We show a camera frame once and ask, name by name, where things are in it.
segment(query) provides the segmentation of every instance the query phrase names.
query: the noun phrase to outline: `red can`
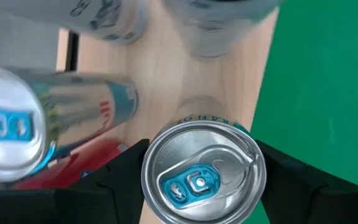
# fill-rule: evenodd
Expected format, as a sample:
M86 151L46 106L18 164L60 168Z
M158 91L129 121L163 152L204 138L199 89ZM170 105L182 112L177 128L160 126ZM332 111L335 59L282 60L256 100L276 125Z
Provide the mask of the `red can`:
M68 187L114 159L127 146L113 139L95 139L48 169L15 183L12 189L57 189Z

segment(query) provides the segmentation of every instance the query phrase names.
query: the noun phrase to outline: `aluminum can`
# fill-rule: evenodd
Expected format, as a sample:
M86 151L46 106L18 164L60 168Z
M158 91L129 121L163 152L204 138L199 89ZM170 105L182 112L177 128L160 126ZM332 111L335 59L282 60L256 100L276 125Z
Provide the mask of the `aluminum can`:
M265 18L281 0L163 0L191 54L218 57Z
M118 44L137 40L148 17L146 0L0 0L0 11Z
M12 189L59 189L69 187L107 164L127 146L113 139L99 139L80 146L70 156L50 162L48 169L16 182Z
M20 179L131 119L130 84L0 68L0 182Z
M213 98L185 101L177 116L145 154L142 189L149 207L164 223L243 222L266 182L258 145Z

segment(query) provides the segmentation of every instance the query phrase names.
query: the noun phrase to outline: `pull tab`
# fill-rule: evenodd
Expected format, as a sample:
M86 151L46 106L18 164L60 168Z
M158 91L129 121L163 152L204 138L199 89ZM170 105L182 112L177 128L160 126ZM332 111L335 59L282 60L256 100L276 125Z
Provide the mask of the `pull tab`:
M31 113L0 109L0 140L31 141Z
M215 195L221 185L217 170L209 164L197 164L162 181L163 193L175 208Z

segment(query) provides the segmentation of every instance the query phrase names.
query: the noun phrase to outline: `beverage can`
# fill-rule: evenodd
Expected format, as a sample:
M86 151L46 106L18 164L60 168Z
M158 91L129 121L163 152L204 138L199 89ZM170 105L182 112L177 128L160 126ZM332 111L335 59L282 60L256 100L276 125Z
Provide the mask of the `beverage can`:
M131 119L138 97L125 83L0 68L0 181L20 179Z
M257 205L266 183L264 157L228 117L215 99L198 96L152 141L142 189L164 223L241 223Z
M279 1L163 0L187 49L202 58L229 53Z
M72 151L70 156L50 162L48 169L16 182L11 189L59 189L69 187L107 164L127 146L113 139L99 139Z
M137 40L148 18L146 0L0 0L0 11L118 44Z

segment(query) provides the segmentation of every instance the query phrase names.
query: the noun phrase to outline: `can rim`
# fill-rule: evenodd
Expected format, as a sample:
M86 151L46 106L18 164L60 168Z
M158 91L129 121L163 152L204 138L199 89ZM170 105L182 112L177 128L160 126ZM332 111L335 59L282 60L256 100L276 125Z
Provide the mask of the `can rim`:
M218 219L216 221L211 220L209 221L211 224L215 223L215 224L223 224L223 223L240 223L243 222L244 220L246 220L249 215L252 213L252 211L254 210L254 208L256 207L260 197L262 196L262 193L264 191L265 188L265 184L266 184L266 166L265 166L265 159L263 157L262 151L260 150L259 146L256 144L256 142L245 132L230 126L228 124L224 124L224 123L219 123L219 122L215 122L215 121L192 121L192 122L188 122L188 123L182 123L182 124L178 124L175 126L172 126L168 129L163 129L161 131L160 134L157 135L157 137L155 137L155 139L152 141L151 145L149 146L147 152L145 153L144 156L144 161L142 164L142 173L141 173L141 182L142 182L142 190L144 192L144 197L145 200L147 202L147 204L149 205L149 207L152 209L152 211L157 215L157 217L165 222L165 223L176 223L176 221L179 220L182 223L199 223L198 221L194 221L194 220L189 220L189 222L186 222L186 218L181 217L179 215L177 215L176 217L174 217L172 214L169 213L164 213L164 211L167 211L165 208L162 208L160 206L160 204L157 202L156 199L154 199L153 197L153 192L151 191L151 187L152 184L149 182L149 170L150 167L152 166L152 161L150 160L150 158L152 157L152 155L154 155L155 153L158 152L158 150L160 149L161 146L163 146L163 144L170 139L170 137L174 136L175 134L178 134L180 131L182 131L184 128L200 128L200 126L211 126L213 125L216 128L220 128L223 131L227 132L228 134L230 133L236 133L236 134L240 134L242 137L244 137L242 140L243 141L247 141L247 143L251 143L253 146L252 150L256 151L257 155L259 156L258 160L259 160L259 166L260 166L260 170L259 170L259 178L258 178L258 184L259 186L257 186L257 189L254 189L254 186L249 190L252 193L252 197L250 200L250 203L248 203L247 205L244 203L241 203L240 205L238 205L236 207L235 210L233 210L230 214L231 216L228 219Z
M34 102L37 105L37 110L41 115L41 122L42 122L42 126L44 127L44 132L47 133L47 126L46 126L46 122L45 122L45 112L41 106L41 103L37 97L37 95L34 93L33 89L31 89L31 87L28 85L28 83L26 83L25 81L23 81L19 76L17 76L15 73L10 72L9 70L0 68L0 77L8 77L13 79L15 82L20 83L24 88L28 89L29 94L32 96L32 98L34 99ZM39 150L37 155L34 157L34 159L32 159L31 161L29 161L28 163L31 164L31 166L25 166L25 167L17 167L13 170L6 170L6 169L0 169L0 172L4 172L3 177L0 177L0 181L14 181L20 178L25 177L27 174L30 174L31 171L37 167L37 165L39 164L39 162L45 157L45 155L47 154L49 148L46 147L47 143L48 143L48 139L47 138L41 138L41 146L43 149Z

